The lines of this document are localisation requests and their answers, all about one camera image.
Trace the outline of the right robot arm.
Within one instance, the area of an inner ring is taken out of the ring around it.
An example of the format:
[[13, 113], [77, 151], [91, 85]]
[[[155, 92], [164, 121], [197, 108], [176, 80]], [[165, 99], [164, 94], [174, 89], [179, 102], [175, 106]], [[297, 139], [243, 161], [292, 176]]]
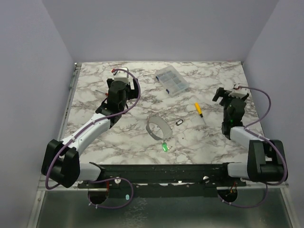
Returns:
[[232, 90], [220, 87], [213, 97], [214, 102], [221, 98], [222, 134], [248, 150], [247, 162], [228, 163], [227, 170], [218, 174], [218, 180], [224, 186], [233, 183], [235, 178], [270, 185], [281, 184], [288, 177], [283, 143], [265, 138], [243, 125], [246, 99], [249, 97], [247, 90], [247, 86], [236, 85]]

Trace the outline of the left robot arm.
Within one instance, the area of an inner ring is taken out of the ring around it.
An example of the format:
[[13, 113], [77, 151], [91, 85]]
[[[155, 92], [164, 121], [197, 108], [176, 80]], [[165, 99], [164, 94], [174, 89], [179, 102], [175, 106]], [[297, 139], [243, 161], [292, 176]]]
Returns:
[[66, 188], [77, 181], [89, 181], [96, 188], [104, 184], [102, 167], [93, 162], [81, 163], [80, 156], [98, 136], [111, 129], [130, 110], [126, 104], [128, 100], [138, 101], [140, 97], [136, 78], [133, 79], [133, 88], [126, 80], [109, 78], [107, 84], [108, 96], [90, 120], [70, 136], [48, 143], [41, 168], [47, 180], [52, 179]]

